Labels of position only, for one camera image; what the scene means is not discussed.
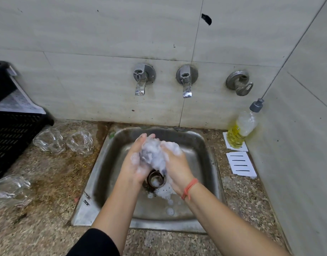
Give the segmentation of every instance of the plastic bottle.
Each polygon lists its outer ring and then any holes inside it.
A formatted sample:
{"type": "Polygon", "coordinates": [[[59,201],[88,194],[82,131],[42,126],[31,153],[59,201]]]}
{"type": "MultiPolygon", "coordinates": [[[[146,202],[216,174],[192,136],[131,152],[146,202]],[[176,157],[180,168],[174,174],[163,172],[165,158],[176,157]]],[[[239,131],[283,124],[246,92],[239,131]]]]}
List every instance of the plastic bottle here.
{"type": "Polygon", "coordinates": [[[264,100],[259,98],[253,102],[248,110],[239,113],[236,124],[229,129],[227,140],[233,148],[240,148],[244,139],[254,130],[258,124],[258,112],[263,107],[264,100]]]}

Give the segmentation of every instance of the black plastic basket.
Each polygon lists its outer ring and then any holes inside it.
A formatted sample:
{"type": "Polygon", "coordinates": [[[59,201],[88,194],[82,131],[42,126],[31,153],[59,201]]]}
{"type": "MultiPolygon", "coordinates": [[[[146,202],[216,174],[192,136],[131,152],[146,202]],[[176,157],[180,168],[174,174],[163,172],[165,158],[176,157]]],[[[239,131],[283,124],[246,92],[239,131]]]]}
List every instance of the black plastic basket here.
{"type": "Polygon", "coordinates": [[[47,114],[0,111],[0,178],[48,124],[47,114]]]}
{"type": "Polygon", "coordinates": [[[9,68],[9,64],[5,61],[0,61],[0,101],[16,90],[7,68],[9,68]]]}

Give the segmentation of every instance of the granite countertop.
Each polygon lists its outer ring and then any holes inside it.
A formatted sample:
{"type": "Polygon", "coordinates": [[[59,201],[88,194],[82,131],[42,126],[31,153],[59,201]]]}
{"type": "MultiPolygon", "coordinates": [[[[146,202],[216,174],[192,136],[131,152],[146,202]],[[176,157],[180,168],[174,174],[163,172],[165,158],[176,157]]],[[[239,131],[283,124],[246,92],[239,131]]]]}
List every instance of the granite countertop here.
{"type": "MultiPolygon", "coordinates": [[[[55,123],[65,137],[87,129],[95,151],[86,158],[67,149],[60,155],[43,152],[33,144],[12,165],[32,184],[34,200],[27,207],[0,210],[0,255],[65,255],[88,229],[70,225],[79,197],[107,133],[129,124],[60,120],[55,123]]],[[[278,224],[259,178],[233,175],[226,158],[221,130],[194,130],[213,147],[228,206],[268,237],[285,247],[278,224]]],[[[131,229],[124,255],[220,255],[207,235],[131,229]]]]}

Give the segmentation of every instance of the white wall tile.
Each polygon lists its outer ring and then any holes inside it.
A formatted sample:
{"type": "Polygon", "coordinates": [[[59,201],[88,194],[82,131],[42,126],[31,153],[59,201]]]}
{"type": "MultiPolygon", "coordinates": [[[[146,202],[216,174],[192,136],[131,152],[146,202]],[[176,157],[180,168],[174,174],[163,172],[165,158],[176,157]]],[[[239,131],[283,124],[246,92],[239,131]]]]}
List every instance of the white wall tile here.
{"type": "Polygon", "coordinates": [[[204,0],[193,61],[282,66],[325,0],[204,0]]]}
{"type": "Polygon", "coordinates": [[[327,105],[327,2],[284,68],[327,105]]]}
{"type": "Polygon", "coordinates": [[[175,74],[187,62],[57,53],[46,56],[79,110],[77,119],[179,125],[184,101],[175,74]],[[135,96],[133,68],[139,62],[152,65],[157,73],[144,96],[135,96]]]}
{"type": "Polygon", "coordinates": [[[191,60],[202,0],[13,0],[43,51],[191,60]]]}
{"type": "Polygon", "coordinates": [[[0,49],[0,60],[19,72],[16,80],[34,103],[56,118],[76,118],[75,107],[43,52],[0,49]]]}
{"type": "Polygon", "coordinates": [[[227,129],[238,113],[261,98],[279,68],[271,66],[241,66],[217,63],[193,63],[199,71],[192,85],[192,97],[185,99],[181,127],[227,129]],[[233,71],[247,70],[254,83],[246,96],[238,96],[225,86],[233,71]]]}
{"type": "Polygon", "coordinates": [[[41,50],[15,0],[0,0],[0,48],[41,50]]]}
{"type": "Polygon", "coordinates": [[[327,107],[282,70],[247,140],[294,255],[327,255],[327,107]]]}

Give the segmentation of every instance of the yellow liquid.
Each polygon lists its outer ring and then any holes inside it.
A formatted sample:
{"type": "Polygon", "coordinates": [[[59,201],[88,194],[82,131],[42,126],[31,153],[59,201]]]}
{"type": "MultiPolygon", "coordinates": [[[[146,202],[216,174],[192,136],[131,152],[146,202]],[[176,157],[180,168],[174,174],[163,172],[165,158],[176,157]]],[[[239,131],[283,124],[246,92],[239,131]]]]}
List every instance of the yellow liquid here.
{"type": "Polygon", "coordinates": [[[240,148],[244,141],[244,136],[239,133],[239,127],[234,125],[227,133],[227,140],[233,148],[240,148]]]}

